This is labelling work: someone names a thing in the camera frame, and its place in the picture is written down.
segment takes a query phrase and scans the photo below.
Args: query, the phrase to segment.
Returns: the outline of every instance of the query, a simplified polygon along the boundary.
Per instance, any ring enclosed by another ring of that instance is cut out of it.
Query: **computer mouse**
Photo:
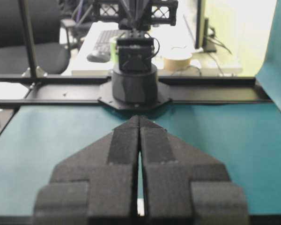
[[[87,56],[87,59],[90,62],[106,63],[111,60],[111,57],[103,52],[92,51],[91,54]]]

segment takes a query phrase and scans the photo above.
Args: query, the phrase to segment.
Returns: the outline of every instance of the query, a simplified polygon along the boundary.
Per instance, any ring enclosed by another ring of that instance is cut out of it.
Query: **white desk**
[[[76,60],[71,65],[72,75],[90,75],[90,76],[106,76],[108,71],[113,68],[113,62],[93,63],[87,60],[87,56],[91,53],[103,30],[116,30],[116,23],[97,22],[93,24],[85,41],[80,49]],[[201,69],[202,76],[219,76],[219,70],[216,62],[207,53],[196,53],[190,34],[186,28],[186,24],[182,18],[177,21],[177,26],[171,27],[163,25],[160,28],[152,28],[151,35],[159,39],[161,43],[161,51],[152,62],[158,68],[159,76],[199,76],[196,68],[190,67],[187,70],[173,72],[163,69],[162,55],[164,51],[172,47],[184,47],[193,53],[191,65]],[[212,53],[217,60],[224,74],[237,75],[242,72],[243,68],[236,57],[230,55],[225,49],[218,48],[217,53]]]

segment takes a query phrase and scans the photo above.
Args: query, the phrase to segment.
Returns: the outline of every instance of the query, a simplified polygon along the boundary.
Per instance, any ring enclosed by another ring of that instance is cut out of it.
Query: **monitor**
[[[208,32],[208,19],[205,18],[206,0],[186,0],[184,20],[193,38],[195,49],[215,52],[216,48],[205,38]]]

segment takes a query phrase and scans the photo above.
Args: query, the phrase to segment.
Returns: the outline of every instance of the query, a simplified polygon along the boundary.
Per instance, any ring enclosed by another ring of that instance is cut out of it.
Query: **keyboard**
[[[93,51],[98,51],[110,55],[111,48],[109,40],[113,37],[123,34],[123,30],[104,30],[100,33],[100,36],[96,42]]]

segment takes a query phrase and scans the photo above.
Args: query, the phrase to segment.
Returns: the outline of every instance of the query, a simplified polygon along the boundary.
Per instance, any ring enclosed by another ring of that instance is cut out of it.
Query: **wall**
[[[239,58],[240,76],[260,70],[277,0],[207,0],[206,17],[218,38]]]

